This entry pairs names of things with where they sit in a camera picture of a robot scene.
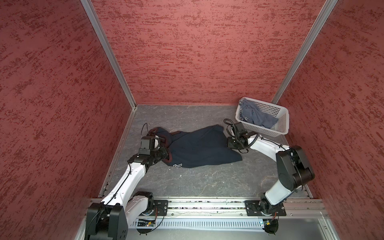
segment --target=aluminum frame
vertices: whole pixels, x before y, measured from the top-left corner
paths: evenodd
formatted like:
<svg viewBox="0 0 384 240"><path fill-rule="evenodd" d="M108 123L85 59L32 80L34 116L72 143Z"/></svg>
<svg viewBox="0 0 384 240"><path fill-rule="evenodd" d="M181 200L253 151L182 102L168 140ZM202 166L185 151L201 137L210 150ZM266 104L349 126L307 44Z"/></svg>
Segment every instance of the aluminum frame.
<svg viewBox="0 0 384 240"><path fill-rule="evenodd" d="M105 35L103 27L101 26L99 18L97 17L97 14L96 14L96 11L92 5L92 2L91 2L91 0L80 0L80 1L81 1L81 4L83 5L83 7L85 9L85 12L88 15L89 20L91 21L93 29L95 30L96 35L99 38L101 46L103 47L105 54L108 57L108 60L111 63L111 66L112 66L112 68L116 74L116 77L118 78L118 80L120 82L120 85L121 85L121 87L125 93L125 96L127 97L129 104L131 105L131 108L134 109L137 106L137 104L135 102L135 99L133 98L131 90L129 89L128 83L125 80L124 74L121 71L119 63L118 63L118 61L117 61L117 59L113 53L111 45L109 44L107 36Z"/></svg>
<svg viewBox="0 0 384 240"><path fill-rule="evenodd" d="M331 220L329 218L320 218L319 224L327 240L340 240Z"/></svg>
<svg viewBox="0 0 384 240"><path fill-rule="evenodd" d="M273 216L247 216L244 201L260 200L255 198L235 197L155 197L156 200L167 200L167 216L165 218L261 218ZM287 216L280 218L315 218L328 219L329 215L321 199L288 199L283 203Z"/></svg>
<svg viewBox="0 0 384 240"><path fill-rule="evenodd" d="M326 0L271 103L277 104L338 0Z"/></svg>
<svg viewBox="0 0 384 240"><path fill-rule="evenodd" d="M86 216L81 220L79 230L77 230L74 240L84 240L85 238L85 226L86 226Z"/></svg>
<svg viewBox="0 0 384 240"><path fill-rule="evenodd" d="M113 159L112 159L112 162L111 162L111 164L109 166L107 176L105 177L104 182L103 182L103 186L101 187L101 190L100 190L100 193L99 193L99 197L105 197L104 194L108 190L109 182L111 181L113 173L115 172L116 165L117 165L118 160L120 158L120 155L121 155L122 149L124 147L125 140L126 140L126 138L128 136L129 130L131 128L131 125L132 125L132 122L133 122L133 118L135 117L136 110L137 110L137 107L134 107L132 109L130 115L129 115L127 124L126 124L126 126L124 128L124 132L121 135L121 138L120 138L120 141L119 141L119 145L116 148L116 152L115 152L115 154L113 156Z"/></svg>

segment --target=marble-patterned floor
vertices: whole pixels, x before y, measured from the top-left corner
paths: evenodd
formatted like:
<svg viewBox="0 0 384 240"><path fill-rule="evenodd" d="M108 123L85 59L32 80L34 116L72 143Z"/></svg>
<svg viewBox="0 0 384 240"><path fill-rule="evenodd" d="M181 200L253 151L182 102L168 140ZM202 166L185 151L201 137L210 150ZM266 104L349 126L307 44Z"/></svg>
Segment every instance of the marble-patterned floor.
<svg viewBox="0 0 384 240"><path fill-rule="evenodd" d="M144 123L148 123L149 129L163 127L169 132L191 132L215 124L226 127L223 119L235 121L235 112L236 106L139 105L108 187L109 191L125 172L127 160L138 152L140 131ZM282 142L281 137L265 137ZM252 149L242 154L242 157L242 161L232 164L191 169L169 167L159 162L149 168L134 193L147 191L158 197L259 197L278 180L276 162ZM292 195L307 196L306 191Z"/></svg>

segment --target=white plastic basket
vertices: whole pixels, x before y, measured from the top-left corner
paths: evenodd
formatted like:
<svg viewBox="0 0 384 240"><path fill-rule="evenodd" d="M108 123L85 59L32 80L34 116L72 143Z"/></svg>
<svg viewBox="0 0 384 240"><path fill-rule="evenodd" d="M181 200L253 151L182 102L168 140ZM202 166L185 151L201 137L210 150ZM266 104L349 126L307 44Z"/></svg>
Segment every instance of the white plastic basket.
<svg viewBox="0 0 384 240"><path fill-rule="evenodd" d="M281 134L285 135L288 133L288 129L289 129L288 109L279 105L263 102L263 101L252 99L252 98L247 98L247 97L243 97L243 98L256 103L262 112L268 113L279 119L279 121L271 129L242 121L240 120L240 105L238 105L235 118L238 122L242 122L245 128L255 131L257 133L260 133L261 135L265 134L271 137L277 137Z"/></svg>

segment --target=red wall panel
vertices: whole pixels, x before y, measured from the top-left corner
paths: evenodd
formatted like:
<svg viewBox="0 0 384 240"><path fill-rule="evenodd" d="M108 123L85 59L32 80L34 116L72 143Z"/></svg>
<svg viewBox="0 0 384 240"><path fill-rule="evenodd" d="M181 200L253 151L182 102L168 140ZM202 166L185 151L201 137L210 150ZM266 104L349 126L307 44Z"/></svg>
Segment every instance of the red wall panel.
<svg viewBox="0 0 384 240"><path fill-rule="evenodd" d="M279 104L340 237L384 237L384 2L339 0Z"/></svg>
<svg viewBox="0 0 384 240"><path fill-rule="evenodd" d="M80 1L0 12L0 239L71 240L130 106Z"/></svg>
<svg viewBox="0 0 384 240"><path fill-rule="evenodd" d="M324 0L94 0L139 104L271 101Z"/></svg>

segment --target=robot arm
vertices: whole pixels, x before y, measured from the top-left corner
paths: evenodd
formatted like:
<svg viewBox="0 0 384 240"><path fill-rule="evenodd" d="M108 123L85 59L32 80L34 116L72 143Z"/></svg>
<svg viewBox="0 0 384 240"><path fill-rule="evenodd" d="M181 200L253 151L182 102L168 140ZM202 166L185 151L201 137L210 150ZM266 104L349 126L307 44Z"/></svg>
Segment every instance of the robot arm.
<svg viewBox="0 0 384 240"><path fill-rule="evenodd" d="M270 190L261 195L259 210L264 215L276 212L280 204L297 188L314 179L314 172L308 159L299 146L287 146L275 143L255 132L248 132L241 122L233 123L225 119L224 123L231 126L228 131L228 147L237 150L248 148L257 150L277 164L278 180Z"/></svg>
<svg viewBox="0 0 384 240"><path fill-rule="evenodd" d="M282 202L295 189L314 178L305 153L298 147L277 144L244 129L242 123L231 121L234 136L228 137L228 147L237 150L257 150L272 158L277 164L279 180L261 195L259 211L264 215L274 214ZM141 138L139 153L128 160L128 167L114 189L101 201L93 203L87 211L85 240L124 240L128 226L141 214L154 210L150 192L138 192L130 199L136 185L148 168L167 158L167 149L157 136Z"/></svg>
<svg viewBox="0 0 384 240"><path fill-rule="evenodd" d="M101 201L88 208L85 240L126 239L128 226L141 213L150 214L154 209L150 192L137 192L130 199L136 185L148 168L168 156L157 136L141 138L139 153L128 160L128 167L117 185Z"/></svg>

